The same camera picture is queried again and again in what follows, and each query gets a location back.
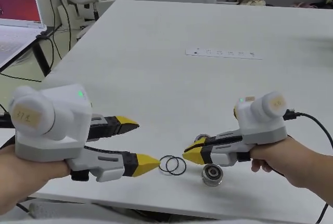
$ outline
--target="laptop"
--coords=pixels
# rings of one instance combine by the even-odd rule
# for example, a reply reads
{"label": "laptop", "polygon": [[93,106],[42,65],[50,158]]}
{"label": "laptop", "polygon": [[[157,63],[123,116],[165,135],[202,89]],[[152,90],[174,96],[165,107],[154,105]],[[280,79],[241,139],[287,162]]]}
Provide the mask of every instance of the laptop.
{"label": "laptop", "polygon": [[37,0],[0,0],[0,68],[43,31]]}

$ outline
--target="human hand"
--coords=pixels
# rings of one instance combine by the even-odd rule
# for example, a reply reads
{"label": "human hand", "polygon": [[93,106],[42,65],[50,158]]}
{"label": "human hand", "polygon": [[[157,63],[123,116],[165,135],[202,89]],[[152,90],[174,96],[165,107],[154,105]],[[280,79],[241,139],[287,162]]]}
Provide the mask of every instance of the human hand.
{"label": "human hand", "polygon": [[257,145],[250,153],[253,158],[253,172],[259,171],[262,167],[269,173],[273,168],[298,188],[307,187],[307,178],[312,172],[314,162],[321,156],[292,137],[274,144]]}
{"label": "human hand", "polygon": [[0,150],[0,215],[35,193],[51,179],[68,176],[65,162],[37,163],[15,155],[15,147]]}

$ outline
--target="black power cord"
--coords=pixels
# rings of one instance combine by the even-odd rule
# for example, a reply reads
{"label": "black power cord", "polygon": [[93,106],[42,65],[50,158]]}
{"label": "black power cord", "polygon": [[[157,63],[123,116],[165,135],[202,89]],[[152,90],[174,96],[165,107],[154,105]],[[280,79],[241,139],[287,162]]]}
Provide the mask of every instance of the black power cord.
{"label": "black power cord", "polygon": [[27,214],[30,212],[26,207],[24,207],[22,204],[17,203],[16,204],[17,207],[19,207],[21,210],[23,210],[24,212],[26,212]]}
{"label": "black power cord", "polygon": [[50,43],[51,43],[51,47],[52,47],[52,61],[51,61],[51,65],[50,65],[50,71],[49,72],[51,72],[52,71],[52,67],[53,67],[53,65],[54,65],[54,44],[53,44],[53,42],[52,42],[52,40],[48,37],[48,38],[46,38],[48,41],[50,41]]}
{"label": "black power cord", "polygon": [[0,104],[0,107],[4,110],[4,112],[7,112],[6,108],[2,104]]}
{"label": "black power cord", "polygon": [[65,7],[65,5],[63,4],[63,1],[60,0],[61,5],[63,6],[63,9],[65,10],[66,13],[66,17],[67,17],[67,22],[68,22],[68,29],[69,29],[69,47],[68,47],[68,51],[70,51],[72,49],[72,30],[71,30],[71,22],[69,19],[69,14],[67,11],[67,8]]}
{"label": "black power cord", "polygon": [[54,11],[54,7],[53,7],[53,3],[52,3],[52,0],[49,0],[50,1],[50,5],[51,5],[51,9],[52,9],[52,13],[53,13],[53,33],[52,33],[52,40],[53,40],[53,43],[57,49],[57,53],[59,55],[59,58],[62,59],[61,55],[60,55],[60,52],[59,52],[59,48],[57,46],[57,43],[54,39],[54,35],[55,35],[55,30],[56,30],[56,13]]}
{"label": "black power cord", "polygon": [[[329,140],[329,143],[331,144],[331,147],[333,149],[333,139],[332,139],[332,136],[330,135],[330,133],[328,132],[328,130],[323,126],[323,124],[318,120],[316,119],[314,116],[311,116],[309,114],[306,114],[306,113],[302,113],[302,112],[295,112],[294,110],[287,110],[286,114],[283,116],[284,120],[293,120],[293,119],[296,119],[298,118],[299,116],[305,116],[311,120],[313,120],[322,130],[323,132],[326,134],[328,140]],[[328,204],[325,203],[325,206],[321,212],[321,215],[319,216],[316,224],[319,224],[322,222],[323,218],[324,218],[324,215],[326,213],[326,210],[328,208]]]}
{"label": "black power cord", "polygon": [[3,74],[3,73],[0,73],[1,76],[5,76],[5,77],[10,77],[10,78],[15,78],[17,80],[25,80],[25,81],[32,81],[32,82],[39,82],[41,83],[42,81],[40,80],[31,80],[29,78],[23,78],[23,77],[14,77],[14,76],[10,76],[10,75],[7,75],[7,74]]}

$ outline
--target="power strip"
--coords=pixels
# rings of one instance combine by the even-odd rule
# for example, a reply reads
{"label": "power strip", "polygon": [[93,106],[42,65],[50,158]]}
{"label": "power strip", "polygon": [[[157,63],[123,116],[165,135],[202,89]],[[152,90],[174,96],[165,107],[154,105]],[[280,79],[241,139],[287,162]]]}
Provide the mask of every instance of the power strip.
{"label": "power strip", "polygon": [[258,57],[258,55],[256,53],[250,52],[250,51],[225,51],[225,50],[217,50],[217,49],[192,48],[192,49],[186,50],[186,55],[262,60],[262,58]]}

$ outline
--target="table surface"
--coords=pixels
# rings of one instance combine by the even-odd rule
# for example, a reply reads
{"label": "table surface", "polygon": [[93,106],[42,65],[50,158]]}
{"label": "table surface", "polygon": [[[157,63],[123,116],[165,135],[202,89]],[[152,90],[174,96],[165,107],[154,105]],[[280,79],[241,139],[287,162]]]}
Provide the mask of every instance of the table surface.
{"label": "table surface", "polygon": [[[318,117],[333,133],[333,28],[329,10],[117,1],[42,84],[81,83],[94,112],[125,115],[140,128],[94,147],[181,155],[200,133],[238,128],[237,98],[281,91],[289,107]],[[263,60],[185,55],[193,47],[254,51]],[[332,154],[318,126],[298,119],[289,133],[318,152]],[[97,183],[50,182],[35,196],[103,203],[166,213],[225,215],[314,223],[324,202],[285,178],[250,163],[224,169],[217,188],[206,187],[202,166],[184,175],[158,169],[138,178]],[[331,209],[323,223],[331,223]]]}

